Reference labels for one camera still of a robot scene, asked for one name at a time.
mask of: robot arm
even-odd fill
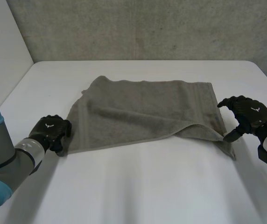
[[[0,113],[0,206],[11,197],[21,183],[40,166],[49,149],[64,156],[61,139],[71,134],[71,123],[59,116],[41,118],[28,138],[15,147]]]
[[[253,134],[260,140],[258,157],[267,163],[267,108],[244,96],[225,98],[218,107],[227,106],[234,113],[239,125],[224,137],[224,141],[234,142],[243,134]]]

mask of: gray towel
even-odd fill
[[[68,153],[154,141],[175,135],[214,141],[235,159],[223,142],[225,126],[211,83],[113,82],[95,79],[72,106],[67,119]]]

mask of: table surface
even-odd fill
[[[117,81],[211,82],[220,101],[245,95],[267,106],[267,77],[247,61],[69,61],[35,64],[0,110],[13,143],[40,117],[66,118],[98,76]],[[227,130],[237,121],[221,109]],[[47,152],[3,206],[0,224],[267,223],[267,164],[245,135],[237,161],[212,143],[170,137],[71,154]]]

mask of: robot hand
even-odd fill
[[[257,100],[244,96],[223,99],[218,107],[227,106],[233,111],[239,125],[224,137],[224,141],[234,142],[244,133],[253,134],[260,140],[258,157],[267,164],[267,108]]]
[[[44,150],[48,148],[58,156],[64,156],[61,139],[63,136],[70,137],[71,123],[63,120],[58,115],[41,118],[32,129],[29,138],[35,139],[43,145]]]
[[[267,123],[266,106],[244,96],[223,99],[218,107],[227,106],[234,113],[239,125],[224,137],[224,141],[234,142],[244,133],[256,135],[256,130]]]

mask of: white wall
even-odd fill
[[[8,4],[0,0],[0,105],[32,65]]]

